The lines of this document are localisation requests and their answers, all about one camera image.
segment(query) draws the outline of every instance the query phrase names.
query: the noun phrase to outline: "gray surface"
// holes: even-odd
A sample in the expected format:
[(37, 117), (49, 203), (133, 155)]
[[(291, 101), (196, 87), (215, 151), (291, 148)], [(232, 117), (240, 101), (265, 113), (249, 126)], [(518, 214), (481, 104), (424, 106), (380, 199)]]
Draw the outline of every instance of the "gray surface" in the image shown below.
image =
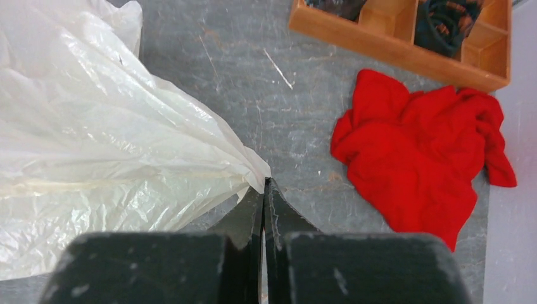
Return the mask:
[(513, 11), (511, 84), (497, 92), (505, 121), (507, 156), (517, 174), (514, 189), (492, 187), (486, 250), (487, 304), (537, 303), (537, 1)]
[[(290, 32), (291, 0), (140, 3), (141, 59), (149, 71), (227, 120), (245, 145), (268, 161), (285, 197), (309, 221), (324, 232), (389, 231), (330, 156), (334, 124), (349, 108), (355, 76), (363, 68), (393, 76), (411, 91), (439, 84)], [(479, 202), (460, 234), (456, 258), (475, 303), (482, 303), (489, 186), (482, 175), (474, 186)], [(187, 230), (208, 227), (230, 208), (228, 201)], [(35, 284), (25, 282), (23, 291), (0, 282), (0, 301), (35, 302), (42, 280), (29, 280)]]

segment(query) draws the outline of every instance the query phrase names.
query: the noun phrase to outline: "plastic bag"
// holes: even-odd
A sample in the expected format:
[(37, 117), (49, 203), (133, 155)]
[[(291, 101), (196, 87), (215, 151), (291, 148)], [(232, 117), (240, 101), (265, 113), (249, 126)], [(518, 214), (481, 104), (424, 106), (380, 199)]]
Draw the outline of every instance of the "plastic bag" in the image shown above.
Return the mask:
[(0, 279), (50, 271), (89, 231), (176, 231), (269, 166), (137, 59), (142, 11), (0, 1)]

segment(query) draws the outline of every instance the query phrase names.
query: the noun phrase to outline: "red cloth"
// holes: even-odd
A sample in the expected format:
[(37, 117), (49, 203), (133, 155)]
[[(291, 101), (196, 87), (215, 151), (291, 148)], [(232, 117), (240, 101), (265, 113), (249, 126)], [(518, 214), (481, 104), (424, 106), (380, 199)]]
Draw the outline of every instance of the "red cloth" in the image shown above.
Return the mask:
[(395, 79), (358, 73), (353, 108), (332, 135), (332, 155), (396, 232), (428, 232), (454, 251), (477, 201), (472, 179), (486, 165), (490, 183), (515, 187), (503, 150), (498, 101), (452, 86), (410, 94)]

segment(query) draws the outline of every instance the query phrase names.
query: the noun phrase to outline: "scratch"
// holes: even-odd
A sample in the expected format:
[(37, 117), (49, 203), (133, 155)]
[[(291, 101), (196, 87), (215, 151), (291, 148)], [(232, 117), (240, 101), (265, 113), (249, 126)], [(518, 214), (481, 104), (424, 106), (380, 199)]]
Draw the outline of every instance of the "scratch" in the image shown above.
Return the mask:
[(261, 145), (263, 144), (263, 120), (261, 119), (261, 109), (259, 108), (259, 101), (255, 101), (255, 106), (257, 107), (257, 115), (259, 116), (259, 126), (261, 131), (259, 132), (259, 150), (261, 150)]
[(336, 282), (339, 286), (339, 289), (341, 292), (348, 296), (349, 291), (347, 290), (347, 280), (343, 277), (343, 274), (339, 271), (339, 269), (334, 267), (334, 278), (336, 279)]
[(198, 35), (199, 39), (201, 40), (201, 45), (203, 45), (203, 49), (205, 50), (205, 54), (207, 54), (207, 58), (209, 58), (209, 61), (211, 62), (211, 66), (213, 66), (213, 70), (215, 71), (215, 75), (217, 76), (218, 80), (220, 80), (220, 77), (218, 76), (217, 69), (215, 68), (215, 65), (213, 64), (213, 59), (211, 56), (209, 56), (209, 52), (207, 51), (207, 47), (205, 47), (205, 42), (203, 42), (203, 39), (201, 38), (201, 35)]
[(276, 65), (276, 63), (274, 62), (274, 60), (272, 60), (272, 58), (270, 57), (270, 55), (267, 53), (267, 50), (266, 50), (266, 49), (263, 49), (263, 51), (265, 52), (265, 55), (267, 55), (268, 60), (270, 60), (270, 62), (272, 62), (272, 65), (274, 66), (274, 68), (278, 71), (278, 73), (280, 74), (280, 76), (284, 79), (284, 81), (286, 82), (287, 86), (292, 90), (292, 89), (293, 89), (293, 85), (289, 83), (289, 81), (287, 80), (287, 78), (285, 78), (284, 74), (282, 73), (282, 70), (280, 70), (280, 68)]

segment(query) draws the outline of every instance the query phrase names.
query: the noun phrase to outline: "wooden organizer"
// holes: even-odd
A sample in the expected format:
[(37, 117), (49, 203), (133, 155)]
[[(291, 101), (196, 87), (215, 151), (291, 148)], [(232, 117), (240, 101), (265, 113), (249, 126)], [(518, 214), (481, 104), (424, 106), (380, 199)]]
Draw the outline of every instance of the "wooden organizer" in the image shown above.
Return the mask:
[(484, 92), (509, 84), (511, 0), (485, 0), (454, 58), (414, 45), (419, 1), (368, 0), (353, 22), (294, 0), (289, 28), (447, 84)]

